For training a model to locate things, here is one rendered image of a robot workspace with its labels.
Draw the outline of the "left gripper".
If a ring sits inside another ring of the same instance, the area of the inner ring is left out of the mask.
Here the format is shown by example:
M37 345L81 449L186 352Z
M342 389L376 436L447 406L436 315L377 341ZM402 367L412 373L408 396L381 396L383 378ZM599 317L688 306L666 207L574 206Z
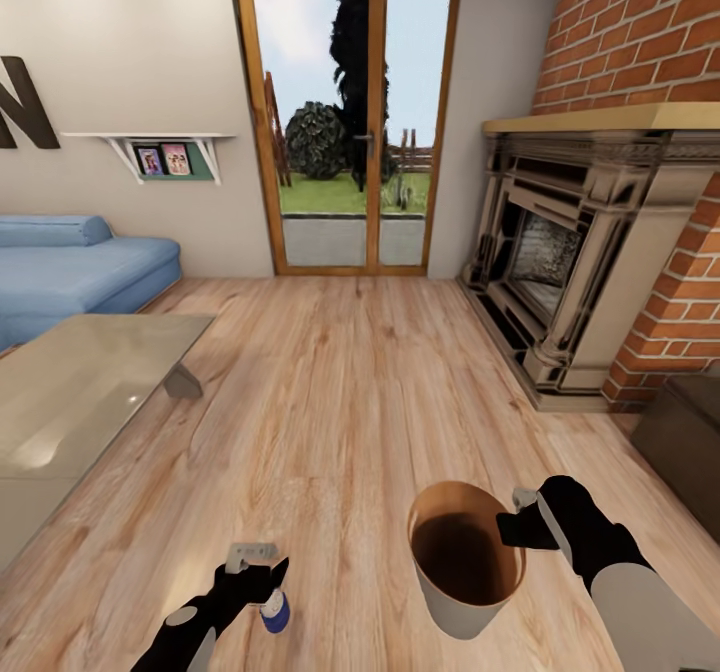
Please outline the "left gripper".
M235 618L247 603L266 603L271 593L281 587L289 567L289 557L283 559L275 569L265 565L249 565L246 571L237 575L225 573L225 565L215 569L213 589L225 589L231 595Z

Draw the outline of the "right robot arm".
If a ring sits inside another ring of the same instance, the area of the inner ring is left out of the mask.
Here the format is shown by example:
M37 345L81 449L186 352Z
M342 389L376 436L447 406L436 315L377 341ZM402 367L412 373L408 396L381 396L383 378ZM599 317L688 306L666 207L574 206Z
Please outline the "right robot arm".
M720 638L611 523L573 477L514 487L517 514L499 513L503 545L561 550L605 624L625 672L720 672Z

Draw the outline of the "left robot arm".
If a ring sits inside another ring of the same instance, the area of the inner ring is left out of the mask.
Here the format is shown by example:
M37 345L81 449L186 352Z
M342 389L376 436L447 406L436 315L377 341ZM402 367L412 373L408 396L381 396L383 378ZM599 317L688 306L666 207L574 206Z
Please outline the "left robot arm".
M249 565L275 559L278 552L274 543L232 543L227 563L215 569L213 589L173 611L130 672L205 672L216 640L241 609L247 603L266 603L281 587L289 557L275 569Z

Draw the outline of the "trash can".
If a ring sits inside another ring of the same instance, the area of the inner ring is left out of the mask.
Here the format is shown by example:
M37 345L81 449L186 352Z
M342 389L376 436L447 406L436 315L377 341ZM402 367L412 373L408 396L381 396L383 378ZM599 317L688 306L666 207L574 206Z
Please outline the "trash can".
M407 541L425 603L453 639L481 633L525 579L526 547L501 543L499 513L509 510L464 481L432 484L411 505Z

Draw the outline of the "can of soda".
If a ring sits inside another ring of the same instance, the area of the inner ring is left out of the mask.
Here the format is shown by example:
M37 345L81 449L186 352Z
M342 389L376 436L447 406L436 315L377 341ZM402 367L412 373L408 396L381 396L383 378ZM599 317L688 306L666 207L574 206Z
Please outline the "can of soda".
M266 603L259 603L261 619L269 633L279 633L289 621L290 609L281 587L277 587Z

